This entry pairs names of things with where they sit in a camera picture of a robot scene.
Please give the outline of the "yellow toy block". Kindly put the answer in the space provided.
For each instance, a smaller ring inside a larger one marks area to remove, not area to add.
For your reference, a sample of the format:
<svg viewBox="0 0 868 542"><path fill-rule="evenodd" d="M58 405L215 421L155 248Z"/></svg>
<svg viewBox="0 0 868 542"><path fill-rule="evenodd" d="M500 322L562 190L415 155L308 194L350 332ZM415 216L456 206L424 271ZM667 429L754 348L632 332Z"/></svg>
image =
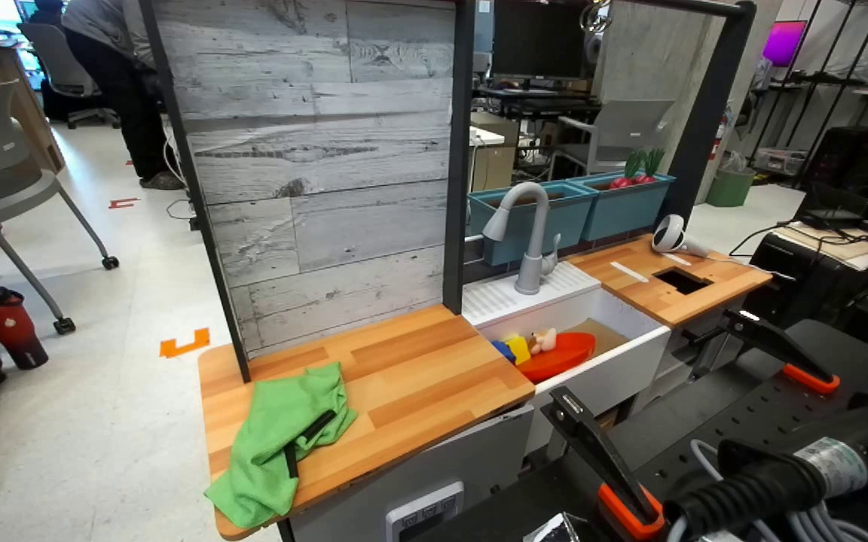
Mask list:
<svg viewBox="0 0 868 542"><path fill-rule="evenodd" d="M529 344L525 333L505 333L505 345L511 348L514 363L529 360Z"/></svg>

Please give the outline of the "teal storage bin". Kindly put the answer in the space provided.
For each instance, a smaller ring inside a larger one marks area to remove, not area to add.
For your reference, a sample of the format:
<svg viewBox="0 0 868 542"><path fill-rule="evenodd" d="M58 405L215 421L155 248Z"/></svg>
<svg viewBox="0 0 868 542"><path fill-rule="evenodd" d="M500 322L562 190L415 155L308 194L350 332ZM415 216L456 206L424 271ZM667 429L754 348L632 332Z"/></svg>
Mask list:
<svg viewBox="0 0 868 542"><path fill-rule="evenodd" d="M601 244L652 229L672 185L672 175L647 181L621 181L619 175L575 178L575 188L591 196L582 239Z"/></svg>
<svg viewBox="0 0 868 542"><path fill-rule="evenodd" d="M582 190L569 181L550 181L544 188L544 194L547 194L547 219L544 219L543 250L544 252L569 250L582 242L582 229L585 229L593 194ZM500 199L503 199L500 190L473 194L466 199L466 231L471 234L479 234L485 229L485 224L497 211ZM533 199L518 199L511 206L510 224L505 224L505 239L485 244L485 263L491 267L505 267L505 264L520 263L528 242L529 242L533 215L535 215Z"/></svg>

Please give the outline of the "grey cabinet drawer front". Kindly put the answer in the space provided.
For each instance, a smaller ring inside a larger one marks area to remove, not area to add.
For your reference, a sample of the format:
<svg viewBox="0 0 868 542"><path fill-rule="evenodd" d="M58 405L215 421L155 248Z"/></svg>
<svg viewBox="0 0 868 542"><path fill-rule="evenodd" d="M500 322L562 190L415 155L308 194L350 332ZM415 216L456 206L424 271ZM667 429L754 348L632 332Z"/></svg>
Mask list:
<svg viewBox="0 0 868 542"><path fill-rule="evenodd" d="M533 408L514 405L300 507L284 542L404 542L456 519L520 471Z"/></svg>

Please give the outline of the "black orange clamp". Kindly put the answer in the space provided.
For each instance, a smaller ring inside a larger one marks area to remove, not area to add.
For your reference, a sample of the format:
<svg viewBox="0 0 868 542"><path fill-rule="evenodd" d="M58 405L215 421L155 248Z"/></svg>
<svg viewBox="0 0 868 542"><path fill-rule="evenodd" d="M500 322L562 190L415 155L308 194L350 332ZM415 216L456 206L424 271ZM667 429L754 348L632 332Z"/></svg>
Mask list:
<svg viewBox="0 0 868 542"><path fill-rule="evenodd" d="M808 348L802 348L782 328L758 318L748 310L730 310L730 332L744 344L774 356L781 360L781 373L813 390L813 394L835 394L840 389L840 376L826 370Z"/></svg>
<svg viewBox="0 0 868 542"><path fill-rule="evenodd" d="M553 389L547 421L565 444L597 472L597 503L629 542L657 542L667 530L664 503L637 483L621 452L601 429L593 411L569 390Z"/></svg>

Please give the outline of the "grey kitchen faucet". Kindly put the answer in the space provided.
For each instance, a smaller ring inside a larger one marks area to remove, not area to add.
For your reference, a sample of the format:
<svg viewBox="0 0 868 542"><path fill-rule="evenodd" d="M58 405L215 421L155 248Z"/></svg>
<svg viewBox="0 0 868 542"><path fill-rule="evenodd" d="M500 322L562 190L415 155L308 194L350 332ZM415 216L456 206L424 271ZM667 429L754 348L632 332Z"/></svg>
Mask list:
<svg viewBox="0 0 868 542"><path fill-rule="evenodd" d="M505 234L510 215L511 215L518 199L533 201L533 219L529 219L528 250L520 256L520 267L514 277L514 291L518 294L535 294L543 286L543 277L550 274L558 264L558 256L543 252L544 219L550 211L550 199L547 199L544 188L535 181L520 181L520 185L510 188L505 196L500 199L497 211L482 225L482 234L489 242L500 242Z"/></svg>

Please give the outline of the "person in grey shirt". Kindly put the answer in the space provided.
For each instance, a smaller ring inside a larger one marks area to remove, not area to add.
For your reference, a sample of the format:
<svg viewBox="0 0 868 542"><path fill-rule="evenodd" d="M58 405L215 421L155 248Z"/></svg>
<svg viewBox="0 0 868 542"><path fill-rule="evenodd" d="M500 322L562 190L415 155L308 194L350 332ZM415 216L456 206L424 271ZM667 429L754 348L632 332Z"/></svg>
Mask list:
<svg viewBox="0 0 868 542"><path fill-rule="evenodd" d="M120 117L120 135L143 190L181 190L167 164L167 133L143 87L153 68L138 0L67 0L61 28L73 57Z"/></svg>

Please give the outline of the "blue toy block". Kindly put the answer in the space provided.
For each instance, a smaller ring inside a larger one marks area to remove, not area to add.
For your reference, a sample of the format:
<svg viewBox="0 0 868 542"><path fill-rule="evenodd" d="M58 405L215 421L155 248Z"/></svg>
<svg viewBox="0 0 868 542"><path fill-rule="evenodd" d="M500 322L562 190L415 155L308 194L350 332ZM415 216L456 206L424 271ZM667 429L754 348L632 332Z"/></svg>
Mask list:
<svg viewBox="0 0 868 542"><path fill-rule="evenodd" d="M505 358L514 360L511 348L503 339L491 339L491 345Z"/></svg>

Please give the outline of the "black marker pen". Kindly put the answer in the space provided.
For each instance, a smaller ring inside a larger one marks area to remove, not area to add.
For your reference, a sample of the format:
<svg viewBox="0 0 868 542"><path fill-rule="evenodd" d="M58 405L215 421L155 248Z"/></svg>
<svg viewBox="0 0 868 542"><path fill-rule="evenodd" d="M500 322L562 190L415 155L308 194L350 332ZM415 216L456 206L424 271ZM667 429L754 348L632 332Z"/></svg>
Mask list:
<svg viewBox="0 0 868 542"><path fill-rule="evenodd" d="M333 408L319 411L294 438L284 444L288 478L297 478L297 443L310 443L333 416Z"/></svg>

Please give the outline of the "white sink basin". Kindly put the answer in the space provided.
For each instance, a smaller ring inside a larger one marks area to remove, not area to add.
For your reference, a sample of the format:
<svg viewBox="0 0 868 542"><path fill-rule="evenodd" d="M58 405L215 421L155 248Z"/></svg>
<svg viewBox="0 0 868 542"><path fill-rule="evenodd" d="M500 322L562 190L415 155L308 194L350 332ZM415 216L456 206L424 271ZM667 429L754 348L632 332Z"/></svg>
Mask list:
<svg viewBox="0 0 868 542"><path fill-rule="evenodd" d="M614 408L652 385L670 339L664 322L565 263L535 294L520 294L511 277L466 283L460 315L533 383L525 452L550 438L543 405L553 389L569 389L593 416Z"/></svg>

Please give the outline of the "green cloth towel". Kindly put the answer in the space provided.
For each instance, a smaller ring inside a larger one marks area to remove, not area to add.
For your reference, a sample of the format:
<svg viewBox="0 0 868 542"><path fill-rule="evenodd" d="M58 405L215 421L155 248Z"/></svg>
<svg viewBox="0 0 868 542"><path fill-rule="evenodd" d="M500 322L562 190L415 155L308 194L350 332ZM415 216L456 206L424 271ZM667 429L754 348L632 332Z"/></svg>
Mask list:
<svg viewBox="0 0 868 542"><path fill-rule="evenodd" d="M338 416L310 443L297 443L297 463L310 452L333 444L355 421L340 363L329 360L297 376L254 385L229 467L206 488L206 496L232 528L254 530L293 508L300 476L288 478L284 444L324 408Z"/></svg>

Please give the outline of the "red plastic plate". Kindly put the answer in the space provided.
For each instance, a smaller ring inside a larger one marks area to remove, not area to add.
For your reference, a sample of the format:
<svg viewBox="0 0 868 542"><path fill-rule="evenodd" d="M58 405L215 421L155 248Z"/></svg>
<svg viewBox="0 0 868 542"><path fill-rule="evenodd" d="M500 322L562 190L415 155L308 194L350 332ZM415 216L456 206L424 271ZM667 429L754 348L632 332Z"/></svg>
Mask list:
<svg viewBox="0 0 868 542"><path fill-rule="evenodd" d="M597 337L587 332L560 332L553 348L535 353L529 360L520 363L520 373L529 383L543 383L558 376L582 360L587 360L597 348Z"/></svg>

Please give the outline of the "red black water bottle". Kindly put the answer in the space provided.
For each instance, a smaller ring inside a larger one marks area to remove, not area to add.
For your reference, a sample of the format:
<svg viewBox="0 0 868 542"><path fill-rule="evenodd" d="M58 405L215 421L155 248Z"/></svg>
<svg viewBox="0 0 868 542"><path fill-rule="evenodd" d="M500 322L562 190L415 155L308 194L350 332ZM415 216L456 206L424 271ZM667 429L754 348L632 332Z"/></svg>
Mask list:
<svg viewBox="0 0 868 542"><path fill-rule="evenodd" d="M34 370L47 360L44 345L25 310L25 294L0 286L0 345L10 353L18 370Z"/></svg>

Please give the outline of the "pink toy piece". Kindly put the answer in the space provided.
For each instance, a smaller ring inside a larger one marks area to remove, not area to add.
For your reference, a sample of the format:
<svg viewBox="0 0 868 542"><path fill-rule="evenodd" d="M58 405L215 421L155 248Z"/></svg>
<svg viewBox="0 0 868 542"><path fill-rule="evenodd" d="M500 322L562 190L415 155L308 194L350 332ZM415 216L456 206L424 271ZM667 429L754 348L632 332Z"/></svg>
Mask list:
<svg viewBox="0 0 868 542"><path fill-rule="evenodd" d="M558 344L558 332L553 328L533 332L529 353L547 353L547 348L553 348L553 344Z"/></svg>

